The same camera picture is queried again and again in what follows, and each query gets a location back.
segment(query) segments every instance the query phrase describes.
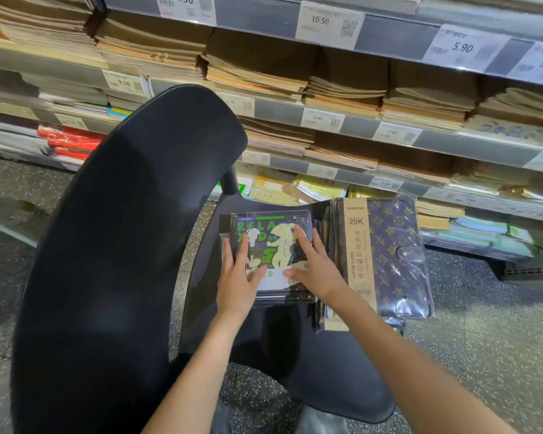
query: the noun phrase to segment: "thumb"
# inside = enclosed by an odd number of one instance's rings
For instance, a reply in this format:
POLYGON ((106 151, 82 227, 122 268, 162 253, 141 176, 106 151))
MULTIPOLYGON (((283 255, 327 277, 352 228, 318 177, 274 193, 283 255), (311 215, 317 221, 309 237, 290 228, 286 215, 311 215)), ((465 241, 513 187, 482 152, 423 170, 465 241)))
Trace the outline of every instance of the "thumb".
POLYGON ((293 280, 296 280, 297 282, 304 284, 304 286, 307 286, 306 282, 309 277, 307 271, 303 271, 301 269, 286 269, 284 272, 282 272, 282 274, 284 275, 284 277, 291 278, 293 280))
POLYGON ((259 283, 262 281, 263 277, 265 277, 267 272, 268 272, 268 267, 265 265, 262 265, 256 271, 254 271, 251 276, 251 282, 250 282, 251 286, 253 286, 254 288, 257 288, 259 286, 259 283))

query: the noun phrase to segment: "black chair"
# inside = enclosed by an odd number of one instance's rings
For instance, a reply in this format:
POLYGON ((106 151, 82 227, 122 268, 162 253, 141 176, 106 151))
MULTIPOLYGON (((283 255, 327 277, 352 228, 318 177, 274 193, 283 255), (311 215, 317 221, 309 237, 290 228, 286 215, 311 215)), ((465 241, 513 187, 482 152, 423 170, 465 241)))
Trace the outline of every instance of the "black chair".
MULTIPOLYGON (((17 433, 138 433, 216 312, 218 233, 247 201, 232 165, 241 124, 216 94, 177 86, 124 120, 87 160, 39 245, 14 335, 17 433), (173 290, 203 204, 224 194, 189 282, 179 354, 168 360, 173 290)), ((308 206, 320 218, 325 203, 308 206)), ((255 308, 231 361, 269 374, 314 408, 369 423, 394 401, 347 333, 314 333, 306 306, 255 308)))

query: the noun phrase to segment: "speckled terrazzo floor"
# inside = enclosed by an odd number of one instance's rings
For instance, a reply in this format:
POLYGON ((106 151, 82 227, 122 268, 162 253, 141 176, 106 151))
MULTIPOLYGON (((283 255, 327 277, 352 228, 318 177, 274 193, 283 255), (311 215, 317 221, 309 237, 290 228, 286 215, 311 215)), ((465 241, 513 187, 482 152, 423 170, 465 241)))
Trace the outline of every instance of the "speckled terrazzo floor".
MULTIPOLYGON (((72 179, 64 171, 0 160, 0 197, 29 201, 52 213, 72 179)), ((173 297, 171 353, 176 352, 193 256, 214 210, 206 204, 189 240, 173 297)), ((18 213, 11 214, 18 219, 18 213)), ((45 222, 33 224, 44 228, 45 222)), ((34 249, 0 233, 0 433, 8 415, 10 340, 34 249)), ((543 291, 499 282, 483 260, 427 252, 436 317, 408 323, 405 336, 448 367, 521 433, 543 433, 543 291)), ((275 380, 231 364, 222 400, 234 433, 290 433, 302 403, 275 380)), ((348 421, 351 433, 409 433, 396 411, 380 425, 348 421)))

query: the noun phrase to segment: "plastic wrap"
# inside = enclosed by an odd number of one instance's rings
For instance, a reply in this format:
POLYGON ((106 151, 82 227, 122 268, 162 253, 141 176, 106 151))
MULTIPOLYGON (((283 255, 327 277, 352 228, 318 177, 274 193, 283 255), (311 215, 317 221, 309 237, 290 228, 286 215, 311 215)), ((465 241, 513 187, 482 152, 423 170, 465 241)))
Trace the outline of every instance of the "plastic wrap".
POLYGON ((337 198, 334 248, 344 280, 382 316, 427 318, 434 312, 424 245, 410 198, 337 198))
POLYGON ((312 238, 311 214, 308 210, 232 213, 230 243, 234 257, 246 233, 249 240, 246 272, 261 265, 268 273, 259 284, 256 306, 279 303, 313 303, 316 297, 303 284, 282 272, 285 269, 307 269, 307 260, 297 243, 294 227, 302 227, 309 240, 312 238))

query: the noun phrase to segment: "person's right hand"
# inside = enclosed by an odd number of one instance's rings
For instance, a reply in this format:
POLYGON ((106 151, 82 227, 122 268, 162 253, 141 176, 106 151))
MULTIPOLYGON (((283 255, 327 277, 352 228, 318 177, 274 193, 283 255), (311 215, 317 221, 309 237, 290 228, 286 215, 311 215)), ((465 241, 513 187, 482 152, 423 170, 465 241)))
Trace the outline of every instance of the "person's right hand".
POLYGON ((303 283, 312 294, 333 308, 334 300, 338 298, 339 293, 345 289, 350 289, 350 287, 340 275, 334 262, 326 254, 326 248, 322 244, 322 240, 319 238, 319 234, 315 228, 313 232, 313 246, 299 225, 295 226, 295 233, 300 247, 302 247, 302 250, 306 254, 308 269, 307 271, 286 269, 283 272, 284 276, 303 283))

